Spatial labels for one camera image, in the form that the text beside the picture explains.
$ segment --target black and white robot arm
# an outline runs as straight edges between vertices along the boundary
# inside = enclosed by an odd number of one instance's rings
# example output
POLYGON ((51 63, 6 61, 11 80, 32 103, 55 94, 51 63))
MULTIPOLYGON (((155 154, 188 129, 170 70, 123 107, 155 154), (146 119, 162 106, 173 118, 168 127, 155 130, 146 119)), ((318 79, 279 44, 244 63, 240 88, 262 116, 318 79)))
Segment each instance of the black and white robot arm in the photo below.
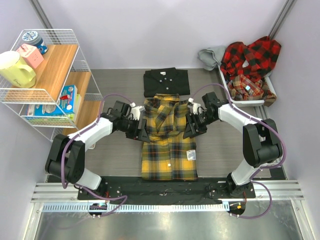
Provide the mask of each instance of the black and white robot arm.
POLYGON ((96 119, 68 136, 57 135, 53 140, 45 170, 58 178, 61 177, 62 152, 70 139, 78 135, 67 149, 68 155, 64 160, 65 180, 104 196, 107 188, 105 181, 85 168, 85 152, 101 138, 115 131, 125 132, 125 136, 129 139, 150 142, 146 131, 146 120, 142 118, 144 110, 143 106, 135 106, 134 103, 116 101, 113 108, 100 115, 99 121, 96 119))
POLYGON ((219 100, 214 92, 207 93, 202 100, 206 109, 199 103, 194 103, 192 98, 189 99, 189 114, 186 115, 187 126, 183 137, 193 138, 204 134, 207 132, 207 125, 217 120, 230 124, 242 133, 244 159, 226 179, 230 194, 242 194, 252 175, 259 168, 270 165, 283 154, 280 140, 251 117, 264 122, 278 132, 276 124, 272 119, 262 120, 253 117, 236 106, 229 105, 227 101, 219 100))

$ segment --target blue container with white lid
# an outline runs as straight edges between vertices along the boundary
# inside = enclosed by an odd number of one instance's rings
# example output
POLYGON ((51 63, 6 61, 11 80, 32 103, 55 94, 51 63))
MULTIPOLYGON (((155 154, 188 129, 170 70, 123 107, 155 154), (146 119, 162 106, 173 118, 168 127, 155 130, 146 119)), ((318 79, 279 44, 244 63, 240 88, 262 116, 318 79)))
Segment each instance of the blue container with white lid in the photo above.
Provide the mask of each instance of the blue container with white lid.
POLYGON ((23 34, 22 40, 25 44, 37 47, 42 55, 48 51, 47 45, 37 31, 26 32, 23 34))

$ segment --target yellow cup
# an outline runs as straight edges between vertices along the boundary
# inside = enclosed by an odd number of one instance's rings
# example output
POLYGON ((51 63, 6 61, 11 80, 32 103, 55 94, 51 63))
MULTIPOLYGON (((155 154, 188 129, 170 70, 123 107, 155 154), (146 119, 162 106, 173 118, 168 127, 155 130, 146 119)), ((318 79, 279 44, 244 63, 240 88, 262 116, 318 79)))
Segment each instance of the yellow cup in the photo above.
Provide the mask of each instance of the yellow cup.
POLYGON ((35 71, 16 51, 0 54, 0 74, 19 88, 31 88, 36 83, 35 71))

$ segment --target folded black shirt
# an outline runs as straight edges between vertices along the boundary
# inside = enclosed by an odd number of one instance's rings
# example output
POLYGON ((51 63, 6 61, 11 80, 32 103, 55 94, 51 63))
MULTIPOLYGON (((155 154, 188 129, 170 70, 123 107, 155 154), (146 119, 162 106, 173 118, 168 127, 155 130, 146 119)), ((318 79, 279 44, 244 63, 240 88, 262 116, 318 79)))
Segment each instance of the folded black shirt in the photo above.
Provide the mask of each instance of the folded black shirt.
POLYGON ((156 94, 190 94, 188 71, 175 67, 145 71, 143 84, 146 98, 156 94))

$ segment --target yellow and black flannel shirt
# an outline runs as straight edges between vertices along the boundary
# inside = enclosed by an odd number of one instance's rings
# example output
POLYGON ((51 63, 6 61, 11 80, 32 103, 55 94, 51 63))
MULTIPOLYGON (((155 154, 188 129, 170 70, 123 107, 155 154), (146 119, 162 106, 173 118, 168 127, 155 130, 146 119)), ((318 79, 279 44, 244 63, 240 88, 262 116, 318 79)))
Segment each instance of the yellow and black flannel shirt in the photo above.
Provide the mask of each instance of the yellow and black flannel shirt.
POLYGON ((196 161, 187 151, 196 150, 196 139, 183 139, 188 101, 179 95, 156 94, 144 101, 150 143, 142 147, 141 176, 148 180, 195 180, 196 161))

